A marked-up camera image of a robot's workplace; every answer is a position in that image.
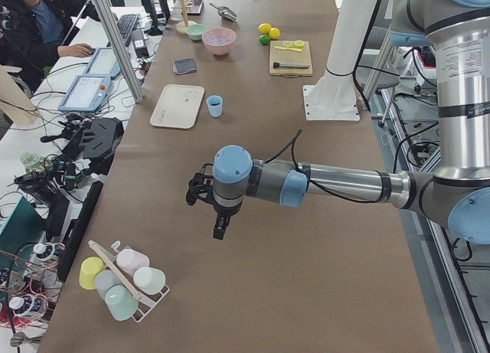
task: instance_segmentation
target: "pink cup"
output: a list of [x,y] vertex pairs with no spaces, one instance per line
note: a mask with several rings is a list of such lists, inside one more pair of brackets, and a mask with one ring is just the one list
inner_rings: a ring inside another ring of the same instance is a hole
[[122,271],[133,277],[140,267],[150,266],[150,259],[132,248],[125,248],[118,253],[116,263]]

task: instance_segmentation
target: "lime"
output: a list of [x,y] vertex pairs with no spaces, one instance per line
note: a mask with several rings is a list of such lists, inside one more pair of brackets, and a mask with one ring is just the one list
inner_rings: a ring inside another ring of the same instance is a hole
[[265,23],[265,24],[260,24],[259,27],[257,28],[257,30],[261,34],[269,34],[269,31],[272,28],[273,28],[273,26],[271,24]]
[[294,41],[294,48],[303,48],[305,46],[304,41]]
[[273,41],[276,41],[281,36],[281,30],[279,30],[278,28],[272,28],[269,31],[269,36]]
[[270,42],[270,36],[269,35],[260,35],[259,36],[259,42],[262,45],[268,45],[268,43]]

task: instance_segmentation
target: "pink bowl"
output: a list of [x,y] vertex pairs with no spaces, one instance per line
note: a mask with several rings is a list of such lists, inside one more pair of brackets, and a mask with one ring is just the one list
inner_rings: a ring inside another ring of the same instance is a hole
[[206,49],[217,56],[231,51],[236,39],[235,32],[228,28],[212,28],[202,34],[202,41]]

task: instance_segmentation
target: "sticker label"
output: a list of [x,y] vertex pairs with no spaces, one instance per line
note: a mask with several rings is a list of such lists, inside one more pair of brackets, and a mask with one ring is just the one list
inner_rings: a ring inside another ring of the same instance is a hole
[[490,113],[490,102],[475,104],[466,108],[466,117],[475,118]]
[[438,83],[483,75],[485,41],[466,41],[437,51]]

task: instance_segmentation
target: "keyboard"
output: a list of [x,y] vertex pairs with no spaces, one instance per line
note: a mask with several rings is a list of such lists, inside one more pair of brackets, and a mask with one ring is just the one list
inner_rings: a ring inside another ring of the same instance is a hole
[[138,14],[126,14],[117,21],[119,33],[121,33],[122,41],[126,47],[131,43],[131,31],[135,28],[138,19]]

